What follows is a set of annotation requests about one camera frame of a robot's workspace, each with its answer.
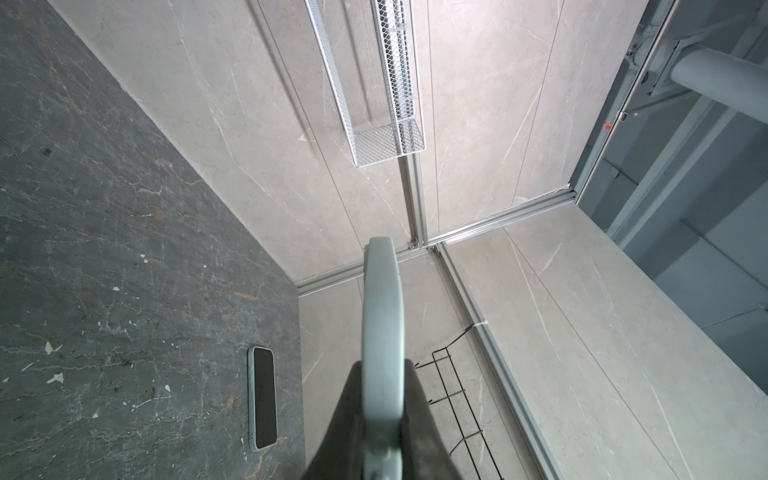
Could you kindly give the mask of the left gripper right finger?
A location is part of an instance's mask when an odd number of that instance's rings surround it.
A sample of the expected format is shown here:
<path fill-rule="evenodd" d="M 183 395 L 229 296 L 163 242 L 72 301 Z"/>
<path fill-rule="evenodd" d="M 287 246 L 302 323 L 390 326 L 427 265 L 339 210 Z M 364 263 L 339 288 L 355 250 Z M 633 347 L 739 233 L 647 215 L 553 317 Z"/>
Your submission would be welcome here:
<path fill-rule="evenodd" d="M 404 361 L 403 479 L 461 479 L 440 437 L 414 363 Z"/>

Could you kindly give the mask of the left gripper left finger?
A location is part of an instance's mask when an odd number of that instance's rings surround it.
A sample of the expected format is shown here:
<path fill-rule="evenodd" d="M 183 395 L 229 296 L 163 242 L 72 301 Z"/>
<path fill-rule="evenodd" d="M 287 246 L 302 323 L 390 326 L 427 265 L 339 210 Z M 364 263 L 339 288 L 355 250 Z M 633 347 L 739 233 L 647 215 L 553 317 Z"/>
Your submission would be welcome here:
<path fill-rule="evenodd" d="M 302 479 L 363 478 L 362 362 L 349 372 L 324 438 Z"/>

